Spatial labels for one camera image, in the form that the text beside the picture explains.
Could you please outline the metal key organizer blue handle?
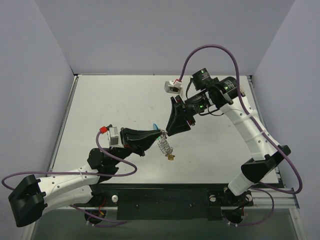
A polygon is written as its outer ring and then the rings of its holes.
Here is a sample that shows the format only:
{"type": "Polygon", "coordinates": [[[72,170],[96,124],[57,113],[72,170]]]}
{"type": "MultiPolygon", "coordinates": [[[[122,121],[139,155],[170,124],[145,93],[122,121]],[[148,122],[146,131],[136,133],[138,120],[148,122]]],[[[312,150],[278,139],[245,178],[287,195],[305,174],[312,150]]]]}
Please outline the metal key organizer blue handle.
{"type": "Polygon", "coordinates": [[[156,123],[153,124],[153,129],[161,131],[161,138],[157,139],[157,145],[160,151],[165,155],[165,157],[167,157],[168,155],[173,155],[173,148],[167,141],[167,132],[163,129],[160,129],[156,123]]]}

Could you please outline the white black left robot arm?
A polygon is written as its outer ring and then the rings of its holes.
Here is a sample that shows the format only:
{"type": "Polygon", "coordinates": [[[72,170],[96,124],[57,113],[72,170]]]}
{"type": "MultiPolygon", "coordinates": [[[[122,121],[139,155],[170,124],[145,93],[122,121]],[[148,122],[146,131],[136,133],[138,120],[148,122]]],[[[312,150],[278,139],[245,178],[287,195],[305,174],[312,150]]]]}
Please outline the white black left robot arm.
{"type": "Polygon", "coordinates": [[[44,213],[74,204],[99,205],[103,193],[101,182],[137,172],[137,166],[126,160],[131,154],[140,157],[163,135],[161,129],[133,130],[103,126],[95,137],[97,147],[88,155],[85,165],[71,171],[22,172],[24,178],[12,189],[8,201],[17,227],[28,226],[44,213]]]}

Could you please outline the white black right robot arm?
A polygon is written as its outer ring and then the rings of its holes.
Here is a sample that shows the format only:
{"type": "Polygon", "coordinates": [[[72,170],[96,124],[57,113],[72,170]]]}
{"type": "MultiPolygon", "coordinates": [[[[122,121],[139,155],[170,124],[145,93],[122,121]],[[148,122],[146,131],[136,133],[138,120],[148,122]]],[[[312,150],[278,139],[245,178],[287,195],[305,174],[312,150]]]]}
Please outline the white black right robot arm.
{"type": "Polygon", "coordinates": [[[223,80],[211,78],[203,68],[191,77],[198,94],[182,100],[171,97],[171,114],[166,126],[168,136],[189,131],[195,124],[194,116],[215,106],[226,115],[247,144],[251,159],[241,166],[241,172],[223,192],[224,201],[236,204],[252,185],[259,183],[291,153],[287,145],[280,145],[261,126],[256,110],[252,109],[245,92],[238,95],[237,80],[228,76],[223,80]]]}

